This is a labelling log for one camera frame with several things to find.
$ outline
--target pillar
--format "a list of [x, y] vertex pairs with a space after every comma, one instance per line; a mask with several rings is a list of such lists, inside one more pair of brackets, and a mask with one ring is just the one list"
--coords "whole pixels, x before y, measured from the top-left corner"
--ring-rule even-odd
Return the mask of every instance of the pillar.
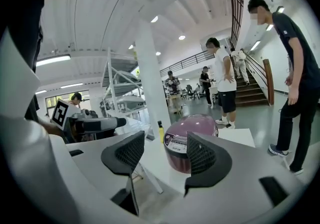
[[157, 138], [159, 136], [158, 121], [162, 121], [164, 131], [169, 128], [171, 122], [149, 22], [140, 19], [135, 40], [140, 79], [153, 134]]

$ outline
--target hair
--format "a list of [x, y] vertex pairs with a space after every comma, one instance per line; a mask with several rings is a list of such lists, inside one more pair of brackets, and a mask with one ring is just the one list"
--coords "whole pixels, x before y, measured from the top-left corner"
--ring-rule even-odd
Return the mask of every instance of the hair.
[[270, 11], [267, 3], [264, 0], [249, 0], [248, 11], [251, 13], [253, 9], [262, 6], [266, 11]]
[[82, 100], [82, 96], [80, 93], [75, 93], [72, 97], [71, 97], [71, 101], [73, 101], [75, 98], [77, 98], [79, 101]]
[[210, 38], [206, 41], [205, 46], [208, 47], [208, 45], [212, 43], [215, 47], [220, 47], [220, 43], [216, 38]]

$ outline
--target balcony railing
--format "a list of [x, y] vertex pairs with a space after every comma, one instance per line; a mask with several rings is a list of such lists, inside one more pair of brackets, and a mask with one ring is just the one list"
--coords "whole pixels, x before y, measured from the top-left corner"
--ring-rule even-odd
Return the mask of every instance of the balcony railing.
[[244, 0], [231, 0], [232, 6], [232, 30], [230, 43], [233, 47], [236, 47], [238, 37], [240, 33], [240, 27], [242, 22], [242, 13], [244, 9]]
[[268, 90], [268, 102], [270, 105], [274, 105], [275, 101], [275, 89], [274, 89], [274, 79], [272, 76], [272, 71], [270, 67], [269, 59], [263, 60], [263, 66], [262, 67], [256, 60], [254, 60], [251, 56], [246, 54], [245, 62], [254, 70], [254, 73], [256, 73], [261, 80], [264, 82], [264, 84], [267, 86]]
[[160, 75], [161, 77], [164, 77], [168, 74], [168, 71], [172, 71], [172, 72], [175, 72], [175, 71], [178, 71], [178, 70], [182, 70], [184, 68], [187, 68], [191, 65], [194, 65], [194, 64], [197, 64], [197, 63], [200, 63], [200, 62], [203, 62], [203, 61], [206, 61], [206, 60], [209, 60], [209, 59], [212, 59], [214, 58], [215, 56], [213, 54], [210, 54], [208, 51], [204, 51], [204, 52], [201, 52], [199, 54], [196, 54], [196, 55], [193, 55], [191, 57], [188, 57], [180, 62], [177, 62], [173, 65], [170, 65], [169, 67], [163, 69], [160, 71]]

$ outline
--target black t-shirt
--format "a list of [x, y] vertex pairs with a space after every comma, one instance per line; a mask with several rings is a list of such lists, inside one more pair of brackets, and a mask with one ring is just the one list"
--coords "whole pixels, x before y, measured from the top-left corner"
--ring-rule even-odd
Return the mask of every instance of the black t-shirt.
[[[45, 0], [4, 0], [0, 37], [8, 27], [12, 40], [28, 66], [35, 72], [40, 50], [40, 15]], [[38, 120], [37, 98], [34, 97], [26, 113], [27, 119]]]
[[288, 52], [292, 68], [294, 68], [294, 51], [289, 45], [290, 38], [298, 38], [303, 50], [303, 72], [299, 88], [312, 90], [320, 88], [320, 70], [315, 56], [300, 28], [286, 14], [275, 12], [272, 14], [274, 28], [276, 29], [286, 51]]
[[[207, 79], [209, 79], [209, 76], [208, 76], [207, 73], [202, 72], [201, 76], [200, 76], [200, 79], [207, 80]], [[208, 83], [208, 82], [202, 82], [202, 87], [203, 87], [204, 90], [207, 90], [207, 89], [209, 89], [209, 87], [211, 87], [211, 84]]]

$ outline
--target bottle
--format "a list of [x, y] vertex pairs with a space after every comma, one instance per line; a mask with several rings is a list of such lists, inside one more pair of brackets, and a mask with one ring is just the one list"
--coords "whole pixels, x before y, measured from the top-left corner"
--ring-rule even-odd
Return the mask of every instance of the bottle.
[[162, 122], [161, 121], [158, 121], [158, 126], [159, 126], [160, 141], [161, 141], [161, 143], [164, 143], [165, 130], [162, 127]]

